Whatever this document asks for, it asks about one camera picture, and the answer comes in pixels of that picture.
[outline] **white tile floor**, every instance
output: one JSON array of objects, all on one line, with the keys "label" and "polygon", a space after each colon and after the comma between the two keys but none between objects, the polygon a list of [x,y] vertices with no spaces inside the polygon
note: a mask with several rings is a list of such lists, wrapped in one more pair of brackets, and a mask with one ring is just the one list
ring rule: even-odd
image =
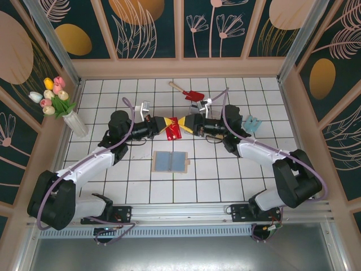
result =
[{"label": "white tile floor", "polygon": [[[296,149],[288,116],[275,78],[182,78],[86,81],[79,115],[89,127],[85,138],[72,135],[64,166],[83,158],[102,139],[112,112],[125,110],[121,98],[132,104],[150,101],[151,116],[183,117],[190,101],[168,85],[214,97],[230,88],[229,101],[240,108],[244,120],[251,113],[263,120],[255,137],[272,147]],[[221,110],[221,99],[213,110]],[[153,151],[186,151],[191,164],[186,174],[151,172]],[[233,202],[275,186],[274,175],[248,159],[229,154],[223,144],[208,143],[182,131],[182,139],[167,141],[165,133],[143,146],[131,146],[114,167],[88,182],[81,191],[100,193],[115,204]]]}]

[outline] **red shovel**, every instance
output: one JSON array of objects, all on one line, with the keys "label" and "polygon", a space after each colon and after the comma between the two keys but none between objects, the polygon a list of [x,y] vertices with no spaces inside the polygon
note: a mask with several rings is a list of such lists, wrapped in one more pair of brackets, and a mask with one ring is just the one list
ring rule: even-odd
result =
[{"label": "red shovel", "polygon": [[191,90],[190,92],[186,92],[184,89],[181,89],[179,86],[177,86],[173,82],[169,82],[169,85],[174,87],[175,89],[179,90],[181,93],[183,93],[186,96],[186,100],[191,100],[193,102],[199,102],[200,100],[203,100],[204,94],[199,93],[196,91]]}]

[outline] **flower illustration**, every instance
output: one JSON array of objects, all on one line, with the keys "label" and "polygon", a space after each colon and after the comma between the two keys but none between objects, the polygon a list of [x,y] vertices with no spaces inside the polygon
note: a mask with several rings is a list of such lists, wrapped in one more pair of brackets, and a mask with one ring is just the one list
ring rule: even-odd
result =
[{"label": "flower illustration", "polygon": [[210,4],[213,6],[212,15],[210,17],[210,31],[209,31],[209,57],[212,57],[212,29],[213,29],[213,18],[214,11],[217,7],[222,6],[238,6],[246,4],[248,0],[210,0]]},{"label": "flower illustration", "polygon": [[241,28],[243,25],[241,17],[241,15],[230,15],[227,20],[224,21],[224,14],[217,16],[217,28],[219,37],[221,38],[221,45],[219,48],[220,58],[222,57],[222,43],[225,38],[233,38],[244,35],[244,28]]},{"label": "flower illustration", "polygon": [[207,30],[209,27],[207,24],[205,24],[206,20],[204,19],[204,15],[202,15],[202,16],[196,15],[196,16],[194,16],[194,18],[192,15],[188,15],[186,18],[187,18],[187,24],[190,27],[190,30],[192,32],[193,48],[194,48],[194,53],[196,54],[196,58],[197,58],[198,55],[197,55],[197,50],[196,50],[196,43],[194,40],[194,33]]},{"label": "flower illustration", "polygon": [[[6,115],[3,112],[0,113],[0,146],[11,147],[14,150],[16,150],[26,156],[30,156],[26,152],[19,150],[18,148],[14,147],[11,144],[11,138],[12,138],[12,135],[14,134],[15,124],[16,124],[15,116],[13,116],[12,114],[9,114],[8,118],[6,118]],[[0,160],[6,162],[8,164],[14,165],[18,168],[21,168],[21,169],[26,168],[23,165],[20,165],[16,162],[10,161],[2,156],[0,156]]]}]

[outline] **pink tulip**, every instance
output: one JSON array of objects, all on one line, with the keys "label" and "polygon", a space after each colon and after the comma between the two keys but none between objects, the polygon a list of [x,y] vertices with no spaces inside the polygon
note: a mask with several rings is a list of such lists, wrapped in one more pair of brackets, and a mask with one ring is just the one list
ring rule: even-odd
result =
[{"label": "pink tulip", "polygon": [[58,83],[62,88],[65,87],[65,81],[62,77],[58,76],[54,78],[54,83]]},{"label": "pink tulip", "polygon": [[54,83],[54,86],[52,87],[52,91],[54,92],[54,94],[58,95],[59,91],[61,91],[61,90],[63,90],[61,85],[59,83]]},{"label": "pink tulip", "polygon": [[40,106],[44,108],[44,106],[51,106],[51,99],[42,99],[40,101]]}]

